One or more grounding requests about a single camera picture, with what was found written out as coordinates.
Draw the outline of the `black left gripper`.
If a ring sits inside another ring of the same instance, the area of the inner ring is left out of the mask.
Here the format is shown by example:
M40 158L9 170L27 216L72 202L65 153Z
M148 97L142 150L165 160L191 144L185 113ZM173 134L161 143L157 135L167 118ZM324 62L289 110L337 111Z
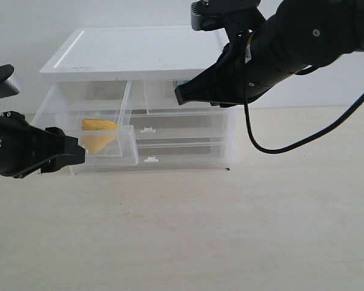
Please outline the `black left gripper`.
M85 155L78 138L67 136L58 127L34 127L17 112L0 115L1 176L24 178L37 170L54 173L83 164Z

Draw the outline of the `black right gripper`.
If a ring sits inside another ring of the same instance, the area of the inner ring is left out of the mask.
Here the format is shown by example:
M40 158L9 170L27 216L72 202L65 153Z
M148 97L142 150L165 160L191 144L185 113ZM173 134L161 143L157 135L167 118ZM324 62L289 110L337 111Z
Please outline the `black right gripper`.
M230 108L256 101L279 82L276 44L257 32L239 34L224 48L216 65L174 90L178 104L206 102Z

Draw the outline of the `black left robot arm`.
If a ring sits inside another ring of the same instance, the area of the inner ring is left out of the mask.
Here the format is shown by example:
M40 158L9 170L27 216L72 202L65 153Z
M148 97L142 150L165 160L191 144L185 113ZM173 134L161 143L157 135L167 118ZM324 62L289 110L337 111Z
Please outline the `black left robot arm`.
M57 172L83 164L86 150L79 139L58 127L40 129L18 112L0 114L0 175L23 179L33 172Z

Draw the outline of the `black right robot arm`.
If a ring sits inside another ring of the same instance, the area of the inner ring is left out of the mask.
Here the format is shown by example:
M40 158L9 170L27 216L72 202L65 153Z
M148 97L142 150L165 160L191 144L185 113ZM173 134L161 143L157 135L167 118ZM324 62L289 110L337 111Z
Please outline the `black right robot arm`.
M222 28L229 41L213 65L176 87L179 104L250 104L292 75L306 75L344 54L364 52L364 1L283 1L270 18L258 5L192 3L193 30Z

